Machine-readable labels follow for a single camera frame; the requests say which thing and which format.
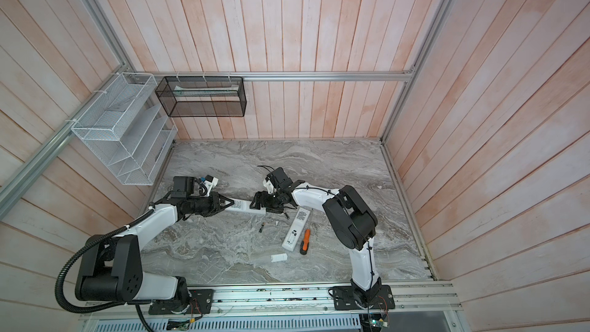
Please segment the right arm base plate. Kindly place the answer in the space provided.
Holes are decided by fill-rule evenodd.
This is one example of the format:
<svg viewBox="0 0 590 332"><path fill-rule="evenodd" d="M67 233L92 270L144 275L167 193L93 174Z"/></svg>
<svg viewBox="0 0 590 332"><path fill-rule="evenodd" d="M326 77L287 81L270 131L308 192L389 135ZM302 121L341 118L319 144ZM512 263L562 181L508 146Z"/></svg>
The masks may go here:
<svg viewBox="0 0 590 332"><path fill-rule="evenodd" d="M375 284L370 290L357 286L336 286L328 290L336 310L393 310L396 305L390 286Z"/></svg>

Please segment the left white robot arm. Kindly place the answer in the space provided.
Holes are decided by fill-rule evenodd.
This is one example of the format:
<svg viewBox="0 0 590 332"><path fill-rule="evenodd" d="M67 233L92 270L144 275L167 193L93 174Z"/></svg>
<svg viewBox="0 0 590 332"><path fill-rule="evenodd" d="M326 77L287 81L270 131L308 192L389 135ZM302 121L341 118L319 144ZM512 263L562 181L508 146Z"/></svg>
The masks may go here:
<svg viewBox="0 0 590 332"><path fill-rule="evenodd" d="M149 205L137 220L113 235L95 235L81 252L75 286L80 301L132 303L173 301L184 308L190 293L182 277L149 274L143 270L141 251L161 232L192 215L217 215L235 201L214 191L218 180L176 176L173 188Z"/></svg>

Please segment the aluminium frame bar back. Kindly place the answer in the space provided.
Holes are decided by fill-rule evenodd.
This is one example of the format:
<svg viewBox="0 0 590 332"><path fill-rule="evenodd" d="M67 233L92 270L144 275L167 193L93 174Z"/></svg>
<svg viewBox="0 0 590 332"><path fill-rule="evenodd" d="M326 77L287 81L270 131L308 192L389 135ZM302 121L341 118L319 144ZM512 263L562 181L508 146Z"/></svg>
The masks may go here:
<svg viewBox="0 0 590 332"><path fill-rule="evenodd" d="M153 75L157 80L164 77L192 77L203 81L410 81L411 71L362 71L362 72L130 72L135 77Z"/></svg>

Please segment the aluminium frame bar left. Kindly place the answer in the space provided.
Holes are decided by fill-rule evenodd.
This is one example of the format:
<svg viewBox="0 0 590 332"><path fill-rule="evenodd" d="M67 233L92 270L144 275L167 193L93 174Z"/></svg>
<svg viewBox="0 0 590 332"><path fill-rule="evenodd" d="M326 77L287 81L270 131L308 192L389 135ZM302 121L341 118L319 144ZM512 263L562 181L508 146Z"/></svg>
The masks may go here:
<svg viewBox="0 0 590 332"><path fill-rule="evenodd" d="M101 94L106 93L106 89L119 75L130 69L130 65L121 65L113 70L98 89L93 91L87 100L70 117L66 118L61 127L35 151L35 154L9 178L8 183L1 188L1 219L15 207L23 195L35 184L49 165L74 138L75 134L72 131L72 126L86 113Z"/></svg>

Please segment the white remote control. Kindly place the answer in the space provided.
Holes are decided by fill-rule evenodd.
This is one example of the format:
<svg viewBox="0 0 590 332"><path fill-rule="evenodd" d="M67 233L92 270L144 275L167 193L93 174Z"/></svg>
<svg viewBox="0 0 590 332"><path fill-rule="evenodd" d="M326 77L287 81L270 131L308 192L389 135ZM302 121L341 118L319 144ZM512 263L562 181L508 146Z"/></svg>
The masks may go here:
<svg viewBox="0 0 590 332"><path fill-rule="evenodd" d="M305 226L310 217L311 211L305 208L298 208L296 215L293 217L293 222L284 238L282 248L286 251L294 251L296 246L301 242L301 237L304 233Z"/></svg>
<svg viewBox="0 0 590 332"><path fill-rule="evenodd" d="M250 204L251 204L250 201L234 199L234 203L232 204L232 206L226 208L225 210L230 211L230 212L249 214L249 215L266 215L265 208L263 208L263 207L261 209L251 208Z"/></svg>

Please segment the aluminium frame bar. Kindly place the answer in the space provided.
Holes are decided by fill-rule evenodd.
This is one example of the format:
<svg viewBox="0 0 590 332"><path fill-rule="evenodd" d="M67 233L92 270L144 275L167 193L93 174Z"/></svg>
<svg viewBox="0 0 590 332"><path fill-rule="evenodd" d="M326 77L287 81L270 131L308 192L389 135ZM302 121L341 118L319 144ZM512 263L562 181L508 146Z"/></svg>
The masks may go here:
<svg viewBox="0 0 590 332"><path fill-rule="evenodd" d="M74 138L75 134L72 131L72 126L86 113L101 94L106 93L106 89L119 75L130 69L130 65L121 65L113 70L98 89L93 91L87 100L70 117L66 118L61 127L35 151L35 154L9 178L8 183L1 188L1 219L15 207L23 195L35 184L49 165Z"/></svg>
<svg viewBox="0 0 590 332"><path fill-rule="evenodd" d="M192 77L203 81L410 81L411 71L362 71L362 72L130 72L135 77L153 75L157 80L164 77Z"/></svg>

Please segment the white battery cover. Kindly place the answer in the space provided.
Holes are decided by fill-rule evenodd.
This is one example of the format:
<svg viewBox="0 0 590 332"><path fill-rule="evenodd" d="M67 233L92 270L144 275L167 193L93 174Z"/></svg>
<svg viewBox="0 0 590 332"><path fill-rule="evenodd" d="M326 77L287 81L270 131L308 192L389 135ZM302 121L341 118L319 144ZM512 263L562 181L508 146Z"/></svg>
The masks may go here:
<svg viewBox="0 0 590 332"><path fill-rule="evenodd" d="M279 254L279 255L272 255L270 257L271 262L272 263L277 263L277 262L281 262L281 261L286 261L288 258L287 254L283 253L283 254Z"/></svg>

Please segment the orange handled screwdriver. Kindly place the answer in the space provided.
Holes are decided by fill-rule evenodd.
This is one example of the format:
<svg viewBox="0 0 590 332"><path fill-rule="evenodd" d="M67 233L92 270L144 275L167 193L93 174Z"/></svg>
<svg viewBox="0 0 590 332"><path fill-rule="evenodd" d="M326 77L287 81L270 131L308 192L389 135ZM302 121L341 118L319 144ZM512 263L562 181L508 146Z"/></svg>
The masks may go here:
<svg viewBox="0 0 590 332"><path fill-rule="evenodd" d="M311 223L313 218L313 211L310 211L307 221L304 225L303 237L300 245L300 254L307 255L310 247Z"/></svg>

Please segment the aluminium mounting rail front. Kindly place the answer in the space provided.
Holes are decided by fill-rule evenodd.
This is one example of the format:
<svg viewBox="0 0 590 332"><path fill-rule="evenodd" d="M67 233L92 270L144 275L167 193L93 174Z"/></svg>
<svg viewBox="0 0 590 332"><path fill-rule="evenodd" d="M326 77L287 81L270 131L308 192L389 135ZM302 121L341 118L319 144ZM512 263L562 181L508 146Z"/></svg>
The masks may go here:
<svg viewBox="0 0 590 332"><path fill-rule="evenodd" d="M390 290L373 302L370 308L350 313L382 313L389 321L395 314L438 312L450 323L465 319L455 287L449 281L388 281ZM332 298L333 283L260 284L211 286L210 310L189 306L185 318L206 318L339 314Z"/></svg>

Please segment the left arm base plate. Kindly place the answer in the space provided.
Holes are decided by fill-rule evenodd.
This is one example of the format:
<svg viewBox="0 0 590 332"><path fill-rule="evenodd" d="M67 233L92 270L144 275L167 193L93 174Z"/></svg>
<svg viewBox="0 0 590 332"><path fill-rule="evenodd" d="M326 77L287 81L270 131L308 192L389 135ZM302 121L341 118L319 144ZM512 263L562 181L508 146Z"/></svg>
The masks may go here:
<svg viewBox="0 0 590 332"><path fill-rule="evenodd" d="M149 307L148 314L209 314L213 300L213 289L187 289L178 291L170 300L154 301Z"/></svg>

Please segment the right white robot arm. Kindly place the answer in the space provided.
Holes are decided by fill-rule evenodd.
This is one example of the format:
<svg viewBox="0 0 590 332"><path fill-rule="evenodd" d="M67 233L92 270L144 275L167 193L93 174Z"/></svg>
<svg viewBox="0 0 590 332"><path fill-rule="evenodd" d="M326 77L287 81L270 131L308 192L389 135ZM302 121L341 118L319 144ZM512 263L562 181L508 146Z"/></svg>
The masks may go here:
<svg viewBox="0 0 590 332"><path fill-rule="evenodd" d="M382 281L373 250L378 220L364 199L349 185L331 190L299 180L283 188L257 192L250 207L283 212L287 204L327 215L337 239L349 249L352 278L345 295L359 307L369 308L377 300Z"/></svg>

